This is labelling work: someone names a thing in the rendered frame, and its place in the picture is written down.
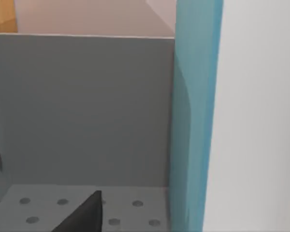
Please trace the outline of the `grey pierced drawer inside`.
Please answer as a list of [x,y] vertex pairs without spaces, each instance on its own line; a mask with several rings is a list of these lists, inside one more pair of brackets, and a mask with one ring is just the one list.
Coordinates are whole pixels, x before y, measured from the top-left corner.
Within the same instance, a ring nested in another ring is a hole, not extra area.
[[0,33],[0,232],[102,191],[102,232],[171,232],[174,38]]

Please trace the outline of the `wooden cupboard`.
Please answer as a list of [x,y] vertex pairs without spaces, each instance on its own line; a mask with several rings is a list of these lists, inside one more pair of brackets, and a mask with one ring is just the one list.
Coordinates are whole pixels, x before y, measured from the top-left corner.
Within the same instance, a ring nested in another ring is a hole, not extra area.
[[17,33],[14,0],[0,0],[0,33]]

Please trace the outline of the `light blue drawer front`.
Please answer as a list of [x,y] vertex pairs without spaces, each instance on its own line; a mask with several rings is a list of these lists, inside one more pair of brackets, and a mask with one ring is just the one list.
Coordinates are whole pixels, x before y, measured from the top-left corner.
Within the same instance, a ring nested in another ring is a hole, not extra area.
[[176,3],[169,175],[171,232],[203,232],[223,3]]

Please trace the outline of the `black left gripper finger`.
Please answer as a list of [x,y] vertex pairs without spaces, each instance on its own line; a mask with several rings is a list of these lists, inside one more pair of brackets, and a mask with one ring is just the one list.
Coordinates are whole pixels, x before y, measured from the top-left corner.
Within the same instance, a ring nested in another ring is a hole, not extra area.
[[91,194],[51,232],[102,232],[102,191]]

